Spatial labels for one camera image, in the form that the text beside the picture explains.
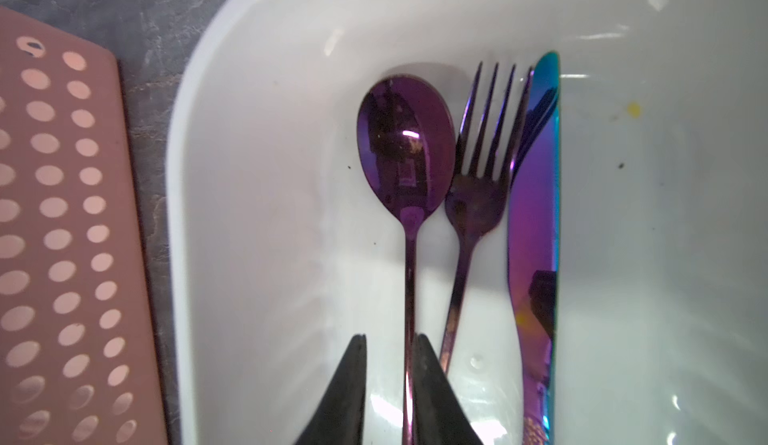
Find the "iridescent knife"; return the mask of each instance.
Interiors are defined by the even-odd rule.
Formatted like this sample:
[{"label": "iridescent knife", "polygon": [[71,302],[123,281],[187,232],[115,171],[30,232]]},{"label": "iridescent knife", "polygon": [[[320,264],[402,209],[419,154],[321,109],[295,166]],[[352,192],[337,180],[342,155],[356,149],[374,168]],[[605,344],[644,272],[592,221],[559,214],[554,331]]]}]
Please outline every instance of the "iridescent knife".
[{"label": "iridescent knife", "polygon": [[523,444],[550,443],[552,352],[558,269],[560,61],[534,70],[509,199],[509,292],[523,370]]}]

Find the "fork tines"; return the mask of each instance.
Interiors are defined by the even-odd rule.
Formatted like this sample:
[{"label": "fork tines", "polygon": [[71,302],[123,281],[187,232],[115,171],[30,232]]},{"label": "fork tines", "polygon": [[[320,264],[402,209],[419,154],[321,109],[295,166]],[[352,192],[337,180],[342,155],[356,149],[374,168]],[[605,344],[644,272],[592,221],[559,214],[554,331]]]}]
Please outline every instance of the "fork tines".
[{"label": "fork tines", "polygon": [[[483,178],[493,180],[493,167],[496,162],[496,151],[498,149],[498,143],[502,139],[502,127],[504,126],[504,116],[507,113],[507,106],[509,103],[509,95],[512,92],[512,82],[514,80],[514,71],[516,66],[512,66],[512,71],[509,74],[507,80],[507,88],[504,91],[504,101],[502,102],[502,108],[498,114],[498,121],[496,123],[496,130],[493,134],[491,141],[491,148],[488,151],[488,162],[485,164],[485,171]],[[464,117],[462,118],[462,128],[458,133],[458,141],[456,143],[456,165],[454,169],[454,175],[461,175],[462,164],[464,162],[464,152],[467,147],[469,139],[469,129],[472,123],[472,113],[475,110],[475,99],[477,97],[478,85],[480,84],[480,75],[482,72],[482,62],[478,65],[477,72],[475,73],[475,79],[472,82],[472,91],[469,94],[466,108],[464,109]],[[468,175],[476,176],[478,171],[478,163],[480,162],[480,152],[482,152],[483,138],[485,137],[485,127],[488,124],[488,115],[491,110],[491,99],[493,97],[494,86],[496,84],[496,75],[498,74],[498,62],[493,67],[493,75],[491,77],[491,85],[488,87],[488,97],[485,99],[485,107],[483,109],[482,118],[480,120],[480,130],[478,131],[477,143],[475,143],[475,150],[472,152],[472,158],[469,162]],[[509,136],[509,143],[507,144],[506,151],[504,152],[504,162],[502,162],[502,171],[499,175],[500,181],[509,180],[509,170],[512,167],[515,157],[517,156],[522,140],[522,132],[525,122],[525,112],[528,108],[528,97],[531,93],[531,81],[533,78],[533,67],[528,69],[528,76],[525,79],[525,85],[523,93],[520,97],[520,104],[518,105],[518,111],[514,117],[514,124],[512,126],[512,133]]]}]

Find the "spoon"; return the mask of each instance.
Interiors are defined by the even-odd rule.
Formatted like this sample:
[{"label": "spoon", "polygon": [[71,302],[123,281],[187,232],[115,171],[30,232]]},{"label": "spoon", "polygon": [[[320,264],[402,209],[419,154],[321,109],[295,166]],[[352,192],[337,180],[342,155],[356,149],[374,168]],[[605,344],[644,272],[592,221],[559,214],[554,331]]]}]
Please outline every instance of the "spoon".
[{"label": "spoon", "polygon": [[453,124],[440,94],[415,76],[389,76],[360,105],[357,147],[366,179],[406,232],[405,376],[402,443],[413,443],[412,343],[416,310],[416,235],[453,177]]}]

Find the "marble surface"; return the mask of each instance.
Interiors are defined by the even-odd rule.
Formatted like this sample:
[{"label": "marble surface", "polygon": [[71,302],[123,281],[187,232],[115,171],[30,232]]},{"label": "marble surface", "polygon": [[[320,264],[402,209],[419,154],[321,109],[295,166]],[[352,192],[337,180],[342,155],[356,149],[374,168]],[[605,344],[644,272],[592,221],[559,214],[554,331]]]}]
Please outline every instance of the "marble surface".
[{"label": "marble surface", "polygon": [[179,445],[165,148],[176,89],[200,35],[225,0],[10,0],[5,7],[112,51],[128,137],[154,313],[169,441]]}]

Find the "spoon handle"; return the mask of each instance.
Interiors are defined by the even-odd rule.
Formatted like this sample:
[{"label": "spoon handle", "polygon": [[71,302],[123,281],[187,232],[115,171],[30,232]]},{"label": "spoon handle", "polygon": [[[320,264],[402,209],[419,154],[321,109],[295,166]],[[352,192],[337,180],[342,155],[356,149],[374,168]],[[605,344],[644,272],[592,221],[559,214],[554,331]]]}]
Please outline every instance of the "spoon handle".
[{"label": "spoon handle", "polygon": [[416,234],[406,237],[406,340],[402,395],[402,445],[413,445],[413,335],[416,329]]},{"label": "spoon handle", "polygon": [[448,374],[448,366],[451,364],[453,344],[456,343],[456,331],[458,330],[458,318],[462,313],[464,291],[467,287],[469,275],[469,263],[472,261],[472,252],[475,250],[474,242],[463,241],[458,249],[458,265],[456,265],[456,278],[451,292],[451,304],[448,307],[446,330],[442,334],[442,346],[440,347],[440,368]]}]

